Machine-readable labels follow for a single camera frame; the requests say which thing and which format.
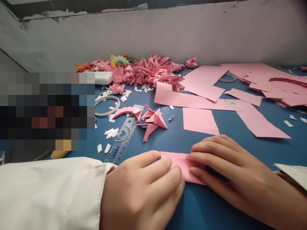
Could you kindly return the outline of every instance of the blue table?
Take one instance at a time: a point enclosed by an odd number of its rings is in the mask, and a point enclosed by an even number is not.
[[[294,66],[286,66],[284,69],[291,69],[294,74],[304,75],[304,73],[297,71],[297,68]],[[218,82],[216,86],[224,88],[226,91],[236,88],[259,95],[239,80],[233,83]],[[174,110],[171,110],[169,106],[155,104],[155,90],[147,93],[136,92],[134,87],[128,84],[125,89],[132,90],[132,93],[126,102],[121,102],[120,108],[133,106],[134,104],[147,104],[154,111],[160,108],[168,130],[158,128],[149,136],[147,142],[143,142],[145,129],[137,127],[126,149],[123,160],[149,150],[189,153],[193,144],[211,136],[209,134],[184,130],[182,108],[175,107]],[[95,98],[101,92],[103,92],[101,86],[96,86]],[[225,94],[221,98],[233,99],[233,97]],[[96,111],[106,112],[109,111],[110,106],[114,107],[114,105],[114,100],[107,100],[99,103]],[[299,117],[307,119],[307,115],[282,108],[270,99],[263,99],[261,107],[257,107],[257,109],[269,122],[291,136],[292,139],[256,138],[236,112],[219,110],[212,110],[212,112],[221,134],[226,134],[237,141],[270,169],[277,170],[273,165],[274,163],[307,166],[307,124],[299,119]],[[294,115],[298,119],[291,120],[289,114]],[[168,118],[172,115],[174,115],[174,119],[168,122]],[[106,140],[106,136],[103,133],[111,128],[120,128],[125,119],[126,116],[122,115],[115,119],[115,123],[111,123],[108,121],[108,117],[97,117],[96,124],[98,128],[95,129],[94,145],[88,146],[87,151],[72,151],[67,157],[86,156],[102,159],[104,153],[97,153],[97,145],[102,144],[102,149],[104,150],[107,143],[112,144],[114,140],[114,138]],[[288,127],[283,122],[284,120],[290,121],[294,127]],[[166,229],[270,229],[270,227],[232,207],[207,186],[186,183],[184,194]]]

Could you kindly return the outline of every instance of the hand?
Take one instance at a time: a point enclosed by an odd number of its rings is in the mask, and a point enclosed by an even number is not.
[[[110,172],[102,193],[100,229],[164,229],[185,187],[181,169],[171,166],[170,158],[149,151]]]
[[[193,145],[188,157],[224,175],[224,182],[205,170],[191,172],[227,202],[276,229],[307,229],[307,196],[273,173],[231,138],[220,135]]]

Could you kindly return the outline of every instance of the fingernail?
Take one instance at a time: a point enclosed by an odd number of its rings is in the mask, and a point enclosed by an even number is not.
[[[200,173],[198,172],[198,168],[196,167],[191,167],[189,170],[195,175],[195,176],[200,176]]]

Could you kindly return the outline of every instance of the white sleeve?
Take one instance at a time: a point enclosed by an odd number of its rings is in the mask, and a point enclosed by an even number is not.
[[[87,157],[0,166],[0,225],[10,230],[98,230],[106,174]]]
[[[307,167],[282,164],[275,164],[275,166],[295,180],[307,191]]]

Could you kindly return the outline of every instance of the ruler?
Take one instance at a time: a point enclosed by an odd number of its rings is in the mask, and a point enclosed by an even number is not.
[[[134,105],[134,107],[144,109],[142,105]],[[131,113],[119,130],[109,151],[105,153],[102,162],[109,162],[115,165],[120,164],[137,123],[137,118]]]

